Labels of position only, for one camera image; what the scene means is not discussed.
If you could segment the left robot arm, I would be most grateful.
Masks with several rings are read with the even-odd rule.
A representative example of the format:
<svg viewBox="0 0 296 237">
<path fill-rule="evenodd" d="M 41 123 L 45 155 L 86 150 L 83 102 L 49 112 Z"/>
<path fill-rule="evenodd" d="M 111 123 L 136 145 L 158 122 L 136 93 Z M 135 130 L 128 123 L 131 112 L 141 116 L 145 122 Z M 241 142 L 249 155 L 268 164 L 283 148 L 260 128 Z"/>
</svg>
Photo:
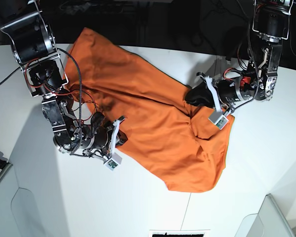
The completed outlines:
<svg viewBox="0 0 296 237">
<path fill-rule="evenodd" d="M 292 6 L 291 0 L 254 1 L 247 29 L 247 66 L 241 70 L 228 68 L 210 82 L 204 73 L 197 73 L 200 83 L 185 95 L 185 102 L 232 113 L 253 100 L 269 101 L 277 82 L 283 41 L 289 37 Z"/>
</svg>

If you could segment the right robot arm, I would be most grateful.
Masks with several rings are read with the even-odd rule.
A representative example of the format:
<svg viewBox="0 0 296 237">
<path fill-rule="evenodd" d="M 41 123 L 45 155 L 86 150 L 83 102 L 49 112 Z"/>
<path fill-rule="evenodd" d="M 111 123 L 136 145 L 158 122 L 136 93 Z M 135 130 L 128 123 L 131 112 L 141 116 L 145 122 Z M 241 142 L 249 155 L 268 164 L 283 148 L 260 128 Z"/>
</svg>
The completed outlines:
<svg viewBox="0 0 296 237">
<path fill-rule="evenodd" d="M 122 159 L 116 147 L 127 141 L 119 131 L 124 117 L 113 122 L 95 110 L 89 123 L 73 111 L 73 92 L 65 89 L 69 82 L 52 33 L 42 17 L 36 0 L 0 0 L 0 31 L 10 45 L 33 97 L 42 97 L 42 112 L 53 131 L 58 150 L 77 157 L 98 158 L 109 169 Z"/>
</svg>

